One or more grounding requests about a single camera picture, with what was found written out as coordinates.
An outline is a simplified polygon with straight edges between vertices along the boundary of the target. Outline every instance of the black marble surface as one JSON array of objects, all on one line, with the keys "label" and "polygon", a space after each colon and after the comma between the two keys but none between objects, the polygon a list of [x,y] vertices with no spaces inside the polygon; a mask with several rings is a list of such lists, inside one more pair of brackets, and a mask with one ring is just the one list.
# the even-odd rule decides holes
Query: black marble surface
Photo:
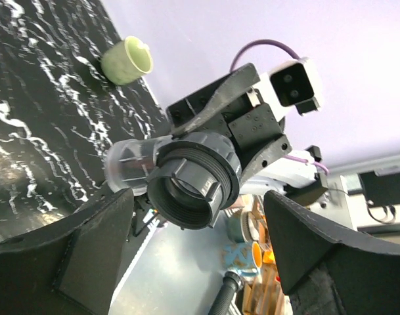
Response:
[{"label": "black marble surface", "polygon": [[0,241],[85,202],[112,143],[168,132],[143,80],[102,75],[119,40],[98,0],[0,0]]}]

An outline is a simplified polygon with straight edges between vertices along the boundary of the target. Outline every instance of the camera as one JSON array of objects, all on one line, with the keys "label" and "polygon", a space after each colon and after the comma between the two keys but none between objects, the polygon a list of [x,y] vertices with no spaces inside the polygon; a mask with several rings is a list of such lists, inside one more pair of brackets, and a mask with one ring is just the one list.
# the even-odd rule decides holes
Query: camera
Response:
[{"label": "camera", "polygon": [[321,83],[310,59],[285,62],[269,73],[269,79],[281,106],[295,106],[301,115],[321,107]]},{"label": "camera", "polygon": [[267,103],[277,121],[293,107],[303,115],[322,105],[321,80],[309,58],[289,60],[261,74],[259,79],[247,96],[253,107]]}]

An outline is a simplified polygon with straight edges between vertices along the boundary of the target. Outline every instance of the lavender wall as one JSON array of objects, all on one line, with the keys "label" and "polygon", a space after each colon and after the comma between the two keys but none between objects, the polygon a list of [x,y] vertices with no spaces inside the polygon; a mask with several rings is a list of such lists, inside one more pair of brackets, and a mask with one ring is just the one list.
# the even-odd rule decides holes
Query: lavender wall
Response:
[{"label": "lavender wall", "polygon": [[[122,36],[150,45],[146,77],[163,107],[228,71],[248,41],[272,38],[319,68],[322,112],[288,116],[296,148],[317,144],[340,166],[400,152],[400,0],[107,0]],[[287,59],[258,47],[243,62],[264,72]]]}]

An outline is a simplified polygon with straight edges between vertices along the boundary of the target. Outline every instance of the blue mug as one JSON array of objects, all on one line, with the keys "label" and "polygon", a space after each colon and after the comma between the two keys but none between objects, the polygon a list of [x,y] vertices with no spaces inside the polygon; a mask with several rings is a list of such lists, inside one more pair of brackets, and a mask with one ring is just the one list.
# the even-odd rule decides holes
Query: blue mug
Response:
[{"label": "blue mug", "polygon": [[260,246],[256,241],[226,245],[223,249],[226,269],[235,269],[241,274],[255,274],[263,264]]}]

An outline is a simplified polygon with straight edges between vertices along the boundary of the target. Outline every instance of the small ceramic cup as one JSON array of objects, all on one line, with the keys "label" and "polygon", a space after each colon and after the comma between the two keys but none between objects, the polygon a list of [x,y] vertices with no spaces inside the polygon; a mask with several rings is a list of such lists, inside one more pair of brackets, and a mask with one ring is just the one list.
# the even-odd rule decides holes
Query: small ceramic cup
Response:
[{"label": "small ceramic cup", "polygon": [[250,211],[241,210],[234,213],[227,221],[227,236],[235,243],[257,241],[259,234],[254,227],[256,219]]},{"label": "small ceramic cup", "polygon": [[146,44],[129,36],[103,54],[100,66],[111,82],[125,85],[149,74],[153,70],[153,59]]},{"label": "small ceramic cup", "polygon": [[256,241],[225,246],[223,260],[226,269],[235,269],[241,274],[256,273],[263,264],[261,248]]}]

